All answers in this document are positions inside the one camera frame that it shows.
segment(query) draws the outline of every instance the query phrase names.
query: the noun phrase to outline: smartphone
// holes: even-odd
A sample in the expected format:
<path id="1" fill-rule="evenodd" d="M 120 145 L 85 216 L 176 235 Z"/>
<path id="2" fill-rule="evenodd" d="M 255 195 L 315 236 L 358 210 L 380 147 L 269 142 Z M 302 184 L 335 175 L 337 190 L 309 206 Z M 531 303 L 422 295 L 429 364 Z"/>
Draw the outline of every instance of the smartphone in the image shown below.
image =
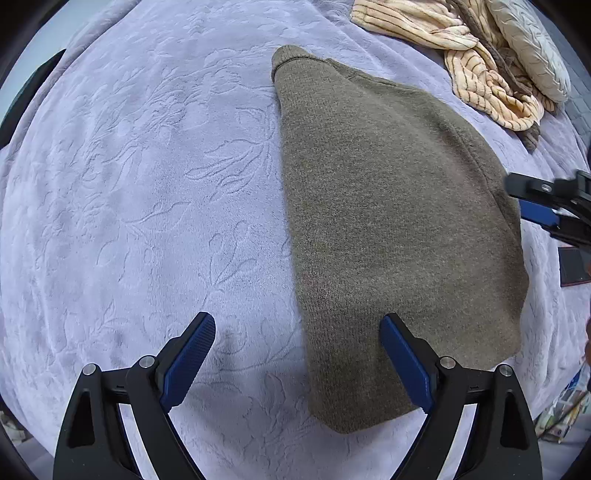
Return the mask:
<path id="1" fill-rule="evenodd" d="M 591 254 L 576 247 L 559 247 L 560 286 L 570 287 L 591 283 Z"/>

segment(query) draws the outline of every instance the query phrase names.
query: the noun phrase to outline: lavender blanket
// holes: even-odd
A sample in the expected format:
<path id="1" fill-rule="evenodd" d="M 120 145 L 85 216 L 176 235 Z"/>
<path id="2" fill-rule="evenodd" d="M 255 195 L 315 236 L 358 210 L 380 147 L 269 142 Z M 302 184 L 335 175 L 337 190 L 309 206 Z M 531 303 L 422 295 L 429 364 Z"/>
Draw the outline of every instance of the lavender blanket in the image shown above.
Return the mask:
<path id="1" fill-rule="evenodd" d="M 50 452 L 84 364 L 127 367 L 207 310 L 216 342 L 171 418 L 208 478 L 395 471 L 422 412 L 341 435 L 307 410 L 272 53 L 295 43 L 428 90 L 509 171 L 553 179 L 587 166 L 564 113 L 544 117 L 529 155 L 454 96 L 435 51 L 353 25 L 351 3 L 118 0 L 37 93 L 0 157 L 0 393 Z M 591 287 L 561 289 L 556 241 L 529 223 L 522 238 L 530 289 L 512 362 L 537 414 L 579 367 Z"/>

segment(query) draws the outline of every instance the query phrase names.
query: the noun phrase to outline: striped towel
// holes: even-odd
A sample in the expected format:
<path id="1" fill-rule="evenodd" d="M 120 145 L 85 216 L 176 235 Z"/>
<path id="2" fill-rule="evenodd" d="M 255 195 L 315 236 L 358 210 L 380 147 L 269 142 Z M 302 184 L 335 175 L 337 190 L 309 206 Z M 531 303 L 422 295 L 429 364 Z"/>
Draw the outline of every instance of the striped towel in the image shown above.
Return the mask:
<path id="1" fill-rule="evenodd" d="M 483 0 L 465 3 L 486 39 L 495 48 L 509 50 Z M 554 110 L 552 101 L 535 89 L 532 95 L 514 95 L 490 52 L 444 0 L 355 0 L 351 21 L 366 30 L 444 50 L 453 93 L 502 127 L 522 132 L 539 125 L 544 107 Z M 520 67 L 513 62 L 511 72 L 531 85 Z"/>

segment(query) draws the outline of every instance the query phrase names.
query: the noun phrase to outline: quilted pillow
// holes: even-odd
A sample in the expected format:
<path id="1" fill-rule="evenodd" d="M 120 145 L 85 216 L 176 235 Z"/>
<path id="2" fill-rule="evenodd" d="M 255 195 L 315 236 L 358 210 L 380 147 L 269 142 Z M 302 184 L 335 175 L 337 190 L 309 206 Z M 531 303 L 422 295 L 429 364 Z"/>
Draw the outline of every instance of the quilted pillow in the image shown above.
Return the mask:
<path id="1" fill-rule="evenodd" d="M 501 33 L 538 90 L 555 102 L 568 100 L 566 66 L 527 0 L 486 0 Z"/>

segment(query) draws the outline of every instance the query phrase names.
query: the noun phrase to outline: blue gripper pad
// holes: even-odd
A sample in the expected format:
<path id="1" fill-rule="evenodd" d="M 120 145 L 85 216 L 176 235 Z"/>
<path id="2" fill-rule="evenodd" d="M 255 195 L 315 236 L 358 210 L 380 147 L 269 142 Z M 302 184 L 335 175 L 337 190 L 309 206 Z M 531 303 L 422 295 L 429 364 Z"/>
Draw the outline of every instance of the blue gripper pad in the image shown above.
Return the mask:
<path id="1" fill-rule="evenodd" d="M 519 210 L 523 220 L 544 226 L 558 225 L 558 215 L 549 207 L 528 202 L 527 200 L 520 200 Z"/>
<path id="2" fill-rule="evenodd" d="M 203 318 L 192 335 L 184 339 L 183 334 L 175 339 L 176 342 L 184 341 L 184 346 L 174 345 L 180 348 L 180 352 L 164 375 L 160 405 L 167 413 L 172 407 L 183 402 L 215 340 L 216 322 L 210 314 L 205 312 L 199 313 L 194 322 L 199 321 L 201 315 Z"/>
<path id="3" fill-rule="evenodd" d="M 379 324 L 379 339 L 411 401 L 425 413 L 429 413 L 433 406 L 429 376 L 412 347 L 388 315 Z"/>

